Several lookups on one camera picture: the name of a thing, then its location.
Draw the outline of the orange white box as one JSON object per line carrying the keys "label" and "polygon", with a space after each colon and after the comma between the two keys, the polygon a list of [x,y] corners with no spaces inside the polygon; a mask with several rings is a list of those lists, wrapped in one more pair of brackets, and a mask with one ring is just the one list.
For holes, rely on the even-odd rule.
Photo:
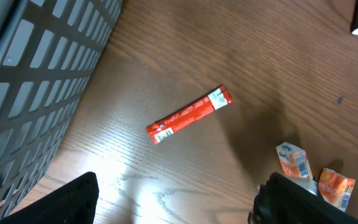
{"label": "orange white box", "polygon": [[324,168],[318,181],[318,190],[327,203],[345,212],[355,183],[355,179]]}

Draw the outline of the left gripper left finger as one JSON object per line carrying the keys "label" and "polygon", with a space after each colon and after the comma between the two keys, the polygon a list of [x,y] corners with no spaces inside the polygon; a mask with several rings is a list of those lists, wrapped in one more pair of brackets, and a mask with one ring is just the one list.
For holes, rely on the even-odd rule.
{"label": "left gripper left finger", "polygon": [[87,172],[0,224],[93,224],[98,197],[96,174]]}

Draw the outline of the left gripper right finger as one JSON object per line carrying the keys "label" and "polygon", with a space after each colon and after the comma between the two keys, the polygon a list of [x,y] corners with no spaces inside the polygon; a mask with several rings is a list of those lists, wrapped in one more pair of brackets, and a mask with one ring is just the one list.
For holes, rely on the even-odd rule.
{"label": "left gripper right finger", "polygon": [[358,219],[274,172],[264,185],[264,222],[358,224]]}

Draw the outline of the red sachet packet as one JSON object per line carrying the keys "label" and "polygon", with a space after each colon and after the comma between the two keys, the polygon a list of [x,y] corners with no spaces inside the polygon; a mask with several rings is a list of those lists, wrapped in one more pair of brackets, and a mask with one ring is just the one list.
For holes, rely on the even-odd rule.
{"label": "red sachet packet", "polygon": [[232,103],[228,90],[220,85],[189,105],[146,127],[154,144],[187,127],[189,124]]}

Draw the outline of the orange small box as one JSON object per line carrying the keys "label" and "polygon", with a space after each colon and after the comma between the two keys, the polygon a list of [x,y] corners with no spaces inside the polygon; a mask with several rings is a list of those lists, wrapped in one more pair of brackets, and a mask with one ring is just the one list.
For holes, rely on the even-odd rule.
{"label": "orange small box", "polygon": [[313,179],[306,151],[288,142],[280,144],[276,150],[286,176]]}

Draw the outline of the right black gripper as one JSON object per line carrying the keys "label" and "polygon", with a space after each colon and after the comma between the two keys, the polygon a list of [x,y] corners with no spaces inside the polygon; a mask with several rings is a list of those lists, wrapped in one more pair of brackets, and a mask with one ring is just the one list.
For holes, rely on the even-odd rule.
{"label": "right black gripper", "polygon": [[265,207],[264,194],[265,194],[265,185],[257,186],[258,194],[255,196],[254,205],[252,210],[249,212],[247,222],[248,224],[263,224],[264,218],[262,217],[262,210]]}

